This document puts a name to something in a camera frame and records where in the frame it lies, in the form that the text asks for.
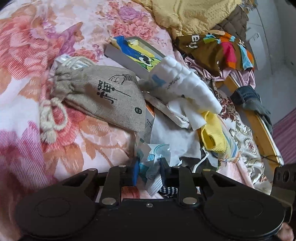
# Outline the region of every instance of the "denim cloth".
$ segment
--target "denim cloth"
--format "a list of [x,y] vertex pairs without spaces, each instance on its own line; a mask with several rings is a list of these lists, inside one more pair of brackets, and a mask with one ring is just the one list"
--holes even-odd
[[244,110],[256,111],[264,121],[270,134],[272,134],[273,125],[270,120],[270,111],[266,109],[261,102],[259,94],[251,86],[242,86],[238,88],[231,96],[232,102],[242,106]]

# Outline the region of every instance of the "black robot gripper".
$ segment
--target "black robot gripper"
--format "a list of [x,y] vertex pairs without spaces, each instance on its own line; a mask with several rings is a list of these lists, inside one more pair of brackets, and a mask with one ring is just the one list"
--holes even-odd
[[137,158],[108,173],[90,168],[19,202],[20,240],[279,240],[285,209],[275,198],[209,169],[159,163],[163,185],[178,188],[177,198],[121,199],[121,188],[137,183]]

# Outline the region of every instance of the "white cable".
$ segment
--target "white cable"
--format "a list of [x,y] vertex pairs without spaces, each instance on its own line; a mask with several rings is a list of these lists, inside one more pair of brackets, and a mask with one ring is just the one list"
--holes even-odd
[[203,150],[205,151],[205,157],[203,159],[201,159],[197,164],[194,165],[193,170],[192,170],[193,173],[196,172],[197,167],[209,156],[209,153],[205,150],[204,147],[203,147]]

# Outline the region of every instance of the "round black plate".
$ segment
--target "round black plate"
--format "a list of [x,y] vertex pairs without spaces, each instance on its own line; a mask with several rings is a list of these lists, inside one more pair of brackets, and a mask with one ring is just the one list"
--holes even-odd
[[218,232],[241,240],[269,237],[284,220],[284,208],[276,199],[256,190],[221,188],[204,206],[207,220]]
[[16,207],[15,219],[24,233],[51,238],[81,230],[94,214],[94,202],[82,191],[59,186],[25,197]]

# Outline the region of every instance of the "black and white patterned cloth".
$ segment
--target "black and white patterned cloth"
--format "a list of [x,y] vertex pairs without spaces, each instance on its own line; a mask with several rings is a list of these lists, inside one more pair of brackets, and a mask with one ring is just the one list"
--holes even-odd
[[162,186],[161,189],[158,191],[162,196],[167,198],[175,197],[178,193],[178,189],[175,187],[164,187]]

